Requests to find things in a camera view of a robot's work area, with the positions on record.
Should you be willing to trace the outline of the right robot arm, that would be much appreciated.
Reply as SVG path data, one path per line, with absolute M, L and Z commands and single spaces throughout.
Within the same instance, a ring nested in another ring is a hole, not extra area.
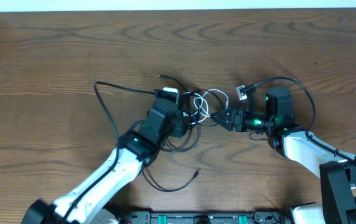
M 237 92 L 248 106 L 212 113 L 211 119 L 228 131 L 266 134 L 272 149 L 321 181 L 322 202 L 290 208 L 281 223 L 356 223 L 356 155 L 333 148 L 296 124 L 288 88 L 268 89 L 265 113 L 254 111 L 251 90 L 239 86 Z

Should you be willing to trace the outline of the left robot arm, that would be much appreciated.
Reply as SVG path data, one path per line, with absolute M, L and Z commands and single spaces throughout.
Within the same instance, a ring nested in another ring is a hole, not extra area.
M 118 139 L 107 160 L 69 193 L 46 204 L 35 201 L 23 223 L 90 223 L 125 185 L 152 164 L 169 136 L 182 134 L 184 113 L 171 100 L 158 98 L 138 130 Z

